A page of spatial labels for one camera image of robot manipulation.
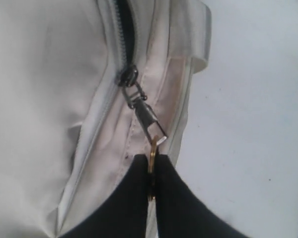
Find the zipper slider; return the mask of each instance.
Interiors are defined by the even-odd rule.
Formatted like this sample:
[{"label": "zipper slider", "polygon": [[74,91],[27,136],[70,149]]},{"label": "zipper slider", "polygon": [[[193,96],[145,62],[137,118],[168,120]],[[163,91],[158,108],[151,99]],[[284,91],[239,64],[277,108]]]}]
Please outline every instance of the zipper slider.
[{"label": "zipper slider", "polygon": [[[150,144],[152,145],[153,142],[153,136],[151,136],[150,131],[153,131],[154,134],[159,135],[157,139],[157,146],[159,146],[168,138],[168,136],[160,125],[159,120],[152,108],[145,103],[148,97],[141,88],[140,84],[137,82],[138,75],[139,72],[137,67],[135,65],[131,65],[124,70],[116,83],[119,87],[121,87],[128,107],[135,110],[137,119]],[[131,88],[133,86],[135,86],[136,91],[129,95],[127,93],[127,88]]]}]

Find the white leather bag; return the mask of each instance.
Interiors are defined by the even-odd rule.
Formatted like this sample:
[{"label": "white leather bag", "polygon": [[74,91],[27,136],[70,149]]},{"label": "white leather bag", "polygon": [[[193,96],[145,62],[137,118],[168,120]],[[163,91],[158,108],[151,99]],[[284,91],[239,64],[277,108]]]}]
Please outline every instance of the white leather bag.
[{"label": "white leather bag", "polygon": [[[0,0],[0,238],[56,238],[77,226],[155,134],[176,163],[210,37],[198,0]],[[140,107],[168,138],[151,124],[145,135],[141,109],[126,103],[141,95],[118,86],[131,65],[148,98]],[[154,217],[151,208],[149,237]]]}]

